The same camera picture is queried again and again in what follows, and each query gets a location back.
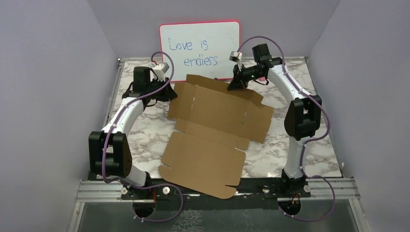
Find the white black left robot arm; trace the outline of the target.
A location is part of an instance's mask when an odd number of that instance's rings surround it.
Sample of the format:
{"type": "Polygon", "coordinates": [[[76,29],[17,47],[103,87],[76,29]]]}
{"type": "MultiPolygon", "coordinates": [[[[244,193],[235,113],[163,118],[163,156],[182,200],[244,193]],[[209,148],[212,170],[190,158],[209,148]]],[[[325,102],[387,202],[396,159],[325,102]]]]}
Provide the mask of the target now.
{"type": "Polygon", "coordinates": [[[169,66],[158,63],[154,67],[139,66],[133,69],[133,81],[122,95],[122,102],[111,120],[88,137],[90,170],[100,175],[105,183],[120,181],[132,187],[139,198],[152,192],[148,172],[132,163],[128,135],[137,118],[151,107],[151,100],[169,102],[177,98],[165,74],[169,66]]]}

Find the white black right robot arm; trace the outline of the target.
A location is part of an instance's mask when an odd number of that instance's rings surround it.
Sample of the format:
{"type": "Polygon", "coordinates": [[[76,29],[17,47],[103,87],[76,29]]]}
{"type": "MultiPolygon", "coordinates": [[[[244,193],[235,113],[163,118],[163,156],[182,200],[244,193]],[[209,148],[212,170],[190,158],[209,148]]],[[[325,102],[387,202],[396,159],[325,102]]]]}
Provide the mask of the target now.
{"type": "Polygon", "coordinates": [[[256,65],[246,68],[242,53],[232,51],[230,61],[235,62],[233,79],[228,91],[245,89],[249,81],[264,77],[272,82],[288,103],[284,128],[289,136],[289,148],[285,167],[282,170],[279,191],[286,197],[292,196],[305,185],[304,154],[306,141],[311,139],[320,127],[322,100],[318,95],[305,92],[300,84],[289,74],[280,57],[272,57],[267,44],[259,44],[252,49],[256,65]]]}

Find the brown cardboard box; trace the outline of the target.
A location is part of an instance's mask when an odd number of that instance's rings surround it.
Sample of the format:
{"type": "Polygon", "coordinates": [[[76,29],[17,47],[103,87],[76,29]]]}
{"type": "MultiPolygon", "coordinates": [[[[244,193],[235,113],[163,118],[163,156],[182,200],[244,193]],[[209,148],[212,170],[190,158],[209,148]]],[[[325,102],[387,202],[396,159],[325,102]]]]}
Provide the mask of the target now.
{"type": "Polygon", "coordinates": [[[251,89],[189,74],[174,86],[167,117],[175,120],[159,174],[170,183],[239,184],[250,141],[263,143],[274,108],[251,89]]]}

